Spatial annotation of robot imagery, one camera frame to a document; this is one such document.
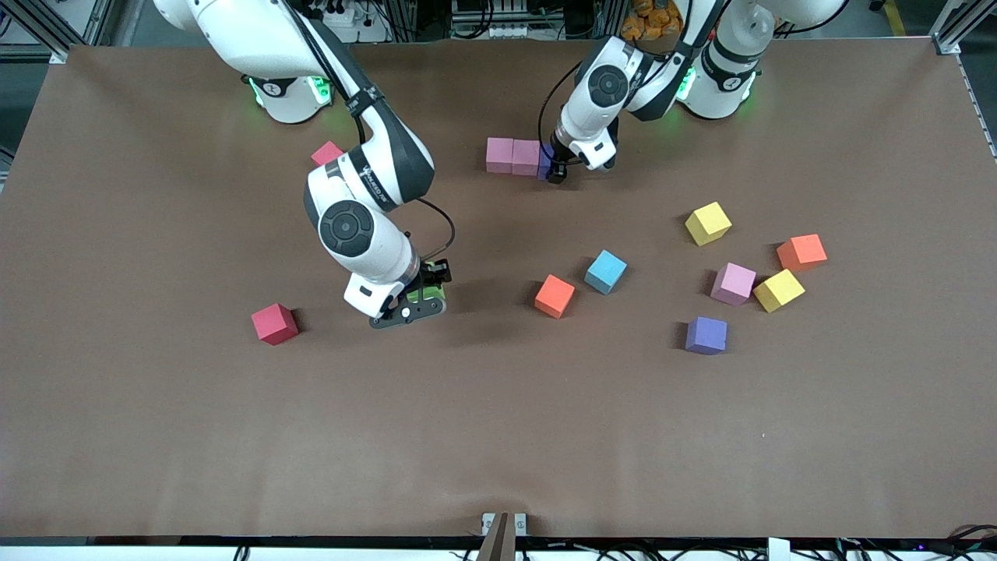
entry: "cube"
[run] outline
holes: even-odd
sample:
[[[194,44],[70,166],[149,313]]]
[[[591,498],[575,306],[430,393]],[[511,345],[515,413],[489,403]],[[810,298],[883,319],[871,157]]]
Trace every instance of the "cube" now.
[[[783,269],[755,287],[755,297],[768,313],[790,303],[804,292],[806,290],[803,285],[788,269]]]
[[[828,254],[824,253],[824,245],[817,234],[797,236],[779,246],[776,250],[783,269],[793,272],[807,271],[826,262]]]
[[[727,322],[701,315],[689,322],[686,350],[720,354],[727,348]]]
[[[485,168],[493,174],[512,173],[512,139],[489,138]]]
[[[719,240],[731,228],[731,221],[720,208],[720,203],[710,203],[702,209],[697,209],[686,221],[686,228],[697,246]]]
[[[710,296],[730,305],[741,305],[751,297],[755,272],[740,265],[728,263],[717,272]]]
[[[541,181],[547,181],[547,176],[550,175],[550,156],[553,156],[554,148],[548,144],[543,143],[540,145],[540,163],[536,167],[536,178]]]
[[[512,174],[536,177],[540,166],[540,141],[512,141]]]
[[[560,319],[573,295],[574,286],[554,275],[547,275],[547,280],[543,282],[540,292],[536,294],[533,305],[547,315]]]
[[[609,294],[613,290],[613,287],[616,286],[616,282],[620,280],[620,277],[623,277],[625,270],[626,263],[610,252],[603,250],[585,273],[585,282],[588,282],[593,288],[603,294]]]
[[[337,158],[343,155],[343,151],[339,150],[339,147],[329,141],[322,145],[322,148],[315,151],[312,154],[312,162],[316,166],[325,166],[329,162],[335,161]]]
[[[298,334],[298,325],[291,310],[279,303],[254,313],[252,324],[256,327],[259,340],[270,344],[280,344]]]

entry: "gray floor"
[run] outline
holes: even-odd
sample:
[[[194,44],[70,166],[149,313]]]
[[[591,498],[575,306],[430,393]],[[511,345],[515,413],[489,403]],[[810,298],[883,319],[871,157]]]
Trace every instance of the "gray floor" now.
[[[908,35],[927,32],[941,9],[940,0],[896,0]],[[812,37],[889,37],[892,35],[883,11],[870,12],[866,0],[852,0],[841,15],[822,29],[796,35]],[[200,47],[207,41],[196,33],[185,33],[168,24],[152,0],[130,0],[117,44],[136,47]],[[962,43],[962,60],[973,84],[983,115],[997,123],[997,17],[990,17]],[[34,106],[46,65],[0,63],[0,145],[17,148]]]

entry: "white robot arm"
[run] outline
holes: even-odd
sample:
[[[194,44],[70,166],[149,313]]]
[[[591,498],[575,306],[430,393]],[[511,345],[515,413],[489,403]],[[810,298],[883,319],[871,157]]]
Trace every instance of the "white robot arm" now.
[[[807,26],[832,17],[844,1],[676,0],[684,26],[667,56],[645,53],[619,37],[600,41],[580,63],[575,89],[561,108],[550,139],[548,180],[561,183],[574,156],[589,170],[611,169],[623,109],[640,121],[660,119],[676,100],[707,119],[734,113],[772,40],[773,12]],[[708,40],[718,19],[716,37]]]
[[[274,108],[285,117],[314,113],[297,101],[311,95],[305,87],[292,91],[301,80],[320,76],[336,84],[347,110],[372,135],[308,175],[304,205],[322,246],[352,273],[344,298],[378,328],[442,313],[446,301],[439,288],[450,280],[446,261],[424,263],[386,216],[429,190],[433,160],[336,35],[313,26],[284,0],[156,3],[177,27],[195,22],[221,59],[251,77],[257,94],[263,91],[271,115]]]

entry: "light blue cube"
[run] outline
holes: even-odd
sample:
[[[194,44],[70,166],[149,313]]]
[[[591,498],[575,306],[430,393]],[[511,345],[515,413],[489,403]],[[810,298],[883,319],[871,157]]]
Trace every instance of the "light blue cube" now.
[[[595,258],[592,267],[588,268],[588,272],[585,273],[585,282],[603,294],[609,294],[620,277],[623,277],[624,271],[626,271],[626,263],[603,250],[599,257]]]

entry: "table surface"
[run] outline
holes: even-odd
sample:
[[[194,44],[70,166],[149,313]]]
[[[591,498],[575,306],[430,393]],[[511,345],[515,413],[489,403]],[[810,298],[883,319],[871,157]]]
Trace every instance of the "table surface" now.
[[[450,309],[373,331],[301,206],[341,104],[270,121],[209,50],[80,48],[0,198],[0,534],[938,536],[997,517],[997,167],[925,39],[787,41],[735,116],[622,119],[617,169],[484,171],[584,43],[356,49],[436,158]],[[568,92],[559,92],[557,107]],[[555,111],[547,116],[552,126]],[[720,201],[734,227],[682,226]],[[392,214],[426,249],[422,206]],[[764,313],[728,261],[830,263]],[[603,249],[629,263],[583,284]],[[530,305],[555,274],[562,320]],[[271,347],[249,315],[303,332]],[[696,315],[726,354],[681,349]]]

